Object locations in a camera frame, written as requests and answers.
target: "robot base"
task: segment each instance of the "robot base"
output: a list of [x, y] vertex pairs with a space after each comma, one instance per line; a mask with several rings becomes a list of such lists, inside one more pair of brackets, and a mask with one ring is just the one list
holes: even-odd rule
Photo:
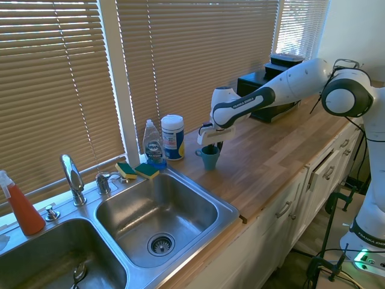
[[349, 250], [361, 252], [346, 252], [350, 260], [354, 260], [354, 266], [368, 273], [380, 275], [385, 278], [385, 253], [370, 253], [367, 251], [385, 251], [384, 249], [367, 244], [353, 232], [347, 232], [340, 240], [341, 249], [349, 244]]

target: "window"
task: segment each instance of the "window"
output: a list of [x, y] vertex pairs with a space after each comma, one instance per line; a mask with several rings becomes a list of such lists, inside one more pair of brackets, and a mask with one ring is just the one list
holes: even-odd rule
[[218, 86], [269, 61], [278, 0], [117, 0], [138, 141], [147, 119], [209, 120]]
[[[0, 169], [32, 203], [124, 159], [96, 0], [0, 1]], [[0, 194], [0, 216], [10, 212]]]
[[276, 52], [310, 59], [317, 53], [329, 0], [282, 0]]

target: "dawn dish soap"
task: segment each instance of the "dawn dish soap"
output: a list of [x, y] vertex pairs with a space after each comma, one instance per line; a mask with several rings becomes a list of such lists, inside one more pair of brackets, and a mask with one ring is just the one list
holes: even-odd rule
[[147, 164], [157, 169], [166, 167], [166, 156], [163, 148], [163, 140], [153, 122], [148, 119], [143, 137], [143, 151], [146, 154]]

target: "metal stand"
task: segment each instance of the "metal stand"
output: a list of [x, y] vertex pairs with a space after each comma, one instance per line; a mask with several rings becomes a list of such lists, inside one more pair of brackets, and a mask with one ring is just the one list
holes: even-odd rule
[[327, 229], [326, 229], [324, 241], [322, 243], [322, 249], [321, 249], [319, 256], [314, 256], [312, 258], [312, 260], [311, 260], [311, 262], [307, 268], [307, 271], [306, 271], [307, 278], [313, 281], [313, 287], [312, 287], [313, 289], [315, 289], [317, 286], [317, 280], [318, 280], [318, 276], [319, 276], [319, 272], [320, 272], [320, 269], [318, 268], [319, 266], [324, 266], [325, 268], [327, 268], [331, 271], [331, 275], [329, 276], [329, 280], [332, 282], [334, 281], [334, 277], [341, 272], [341, 268], [342, 268], [341, 266], [342, 266], [343, 261], [346, 258], [345, 253], [346, 253], [346, 250], [348, 248], [348, 244], [346, 245], [345, 251], [342, 253], [337, 264], [335, 264], [335, 265], [333, 265], [332, 263], [325, 260], [324, 255], [325, 255], [327, 241], [329, 239], [331, 224], [333, 223], [334, 214], [335, 214], [336, 208], [337, 208], [337, 202], [339, 199], [345, 201], [346, 204], [343, 207], [343, 211], [346, 212], [349, 204], [353, 200], [353, 195], [356, 192], [356, 190], [357, 190], [357, 188], [354, 186], [351, 189], [349, 196], [346, 196], [340, 192], [332, 192], [326, 201], [325, 211], [330, 215], [330, 217], [329, 217], [329, 222], [327, 224]]

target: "disinfecting wipes container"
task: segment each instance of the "disinfecting wipes container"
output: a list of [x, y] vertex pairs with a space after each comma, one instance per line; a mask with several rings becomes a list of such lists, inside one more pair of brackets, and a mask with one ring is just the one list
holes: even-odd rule
[[166, 159], [180, 160], [185, 156], [183, 117], [169, 114], [161, 119], [161, 125]]

